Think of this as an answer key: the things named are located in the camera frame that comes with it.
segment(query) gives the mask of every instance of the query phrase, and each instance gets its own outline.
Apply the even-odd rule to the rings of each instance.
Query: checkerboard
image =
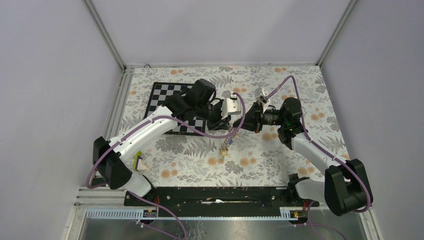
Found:
[[[150,97],[148,99],[146,112],[144,118],[147,118],[152,114],[156,108],[162,105],[167,96],[178,93],[179,91],[184,91],[191,89],[193,84],[191,83],[172,83],[172,82],[154,82],[151,89]],[[195,117],[193,120],[188,120],[185,123],[194,127],[196,130],[205,132],[206,121]],[[199,136],[193,130],[187,128],[186,126],[179,125],[176,128],[165,132],[165,134],[179,134],[179,135],[194,135]]]

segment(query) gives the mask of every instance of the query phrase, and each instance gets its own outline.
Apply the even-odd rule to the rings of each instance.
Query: table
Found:
[[[219,98],[228,97],[230,91],[240,93],[248,110],[256,88],[271,92],[288,75],[296,79],[306,128],[312,138],[349,159],[318,66],[135,68],[119,134],[143,119],[153,82],[194,83],[203,78],[216,86]],[[296,97],[291,80],[270,99],[271,105],[279,109],[288,97]],[[264,126],[257,134],[241,129],[225,157],[219,151],[224,139],[163,134],[140,149],[148,167],[144,175],[158,187],[285,186],[288,176],[294,173],[324,181],[324,175],[307,159],[280,143],[277,128]],[[208,133],[226,134],[223,130]]]

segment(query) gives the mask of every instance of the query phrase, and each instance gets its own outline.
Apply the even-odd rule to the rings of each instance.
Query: gray wall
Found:
[[[58,240],[119,80],[80,0],[0,3],[0,239]]]
[[[422,239],[424,1],[359,1],[322,73],[384,239]]]
[[[93,0],[127,64],[315,63],[349,0]]]

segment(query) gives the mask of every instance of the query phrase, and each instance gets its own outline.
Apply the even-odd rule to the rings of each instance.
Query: black base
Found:
[[[280,207],[303,207],[303,199],[286,199],[285,187],[156,187],[144,196],[178,217],[280,217]],[[202,204],[217,199],[226,203]],[[126,193],[124,206],[149,206]],[[159,217],[170,217],[159,211]]]

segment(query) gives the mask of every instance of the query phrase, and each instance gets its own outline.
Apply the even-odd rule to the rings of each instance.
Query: white arm segment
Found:
[[[129,132],[140,126],[145,122],[151,122],[152,118],[157,116],[171,116],[172,112],[167,107],[159,106],[156,111],[149,115],[146,119],[133,126],[128,131],[124,132],[121,135],[112,137],[110,139],[110,144],[113,145],[116,142],[121,142],[122,137],[126,136]],[[125,141],[122,141],[122,144],[118,145],[114,151],[119,152],[121,156],[119,157],[125,166],[132,171],[131,178],[129,181],[122,186],[123,189],[131,191],[137,194],[140,197],[146,195],[152,188],[149,181],[139,173],[134,172],[128,165],[132,157],[140,150],[140,148],[147,142],[155,140],[160,135],[165,132],[174,129],[177,127],[177,122],[171,119],[159,119],[154,122],[147,124],[146,126],[140,128],[138,131],[134,132],[130,137]]]
[[[340,165],[321,150],[319,150],[315,145],[310,143],[303,132],[297,134],[291,140],[291,147],[296,153],[308,159],[316,168],[319,169],[322,174],[325,174],[326,169],[328,169],[331,165]],[[337,158],[343,162],[347,160],[341,156],[337,156]],[[326,202],[324,196],[324,182],[322,181],[315,181],[312,179],[300,181],[296,184],[296,191],[299,197],[302,199],[312,199],[320,203]]]

